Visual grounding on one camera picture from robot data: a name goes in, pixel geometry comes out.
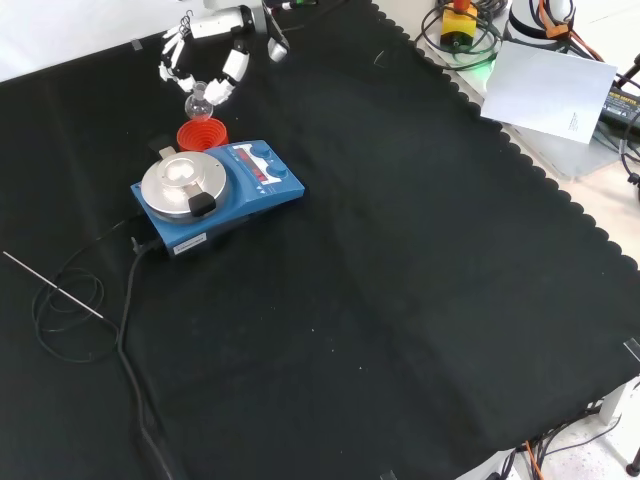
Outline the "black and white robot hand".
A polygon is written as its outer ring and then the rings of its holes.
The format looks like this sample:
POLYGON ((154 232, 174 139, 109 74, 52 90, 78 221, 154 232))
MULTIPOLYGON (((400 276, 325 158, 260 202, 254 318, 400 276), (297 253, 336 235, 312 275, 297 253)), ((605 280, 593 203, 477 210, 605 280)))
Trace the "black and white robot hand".
MULTIPOLYGON (((178 63, 186 45, 186 39, 223 37, 227 34, 234 36, 251 32, 254 19, 247 7, 230 7, 214 12, 211 16, 191 21, 185 15, 178 26, 167 30, 162 39, 165 41, 161 60, 158 67, 160 78, 167 82, 175 82, 184 92, 196 92, 196 80, 192 75, 180 74, 178 63)), ((235 87, 244 77, 250 60, 250 54, 241 40, 236 40, 226 62, 221 76, 205 85, 203 99, 213 107, 225 103, 233 93, 235 87)))

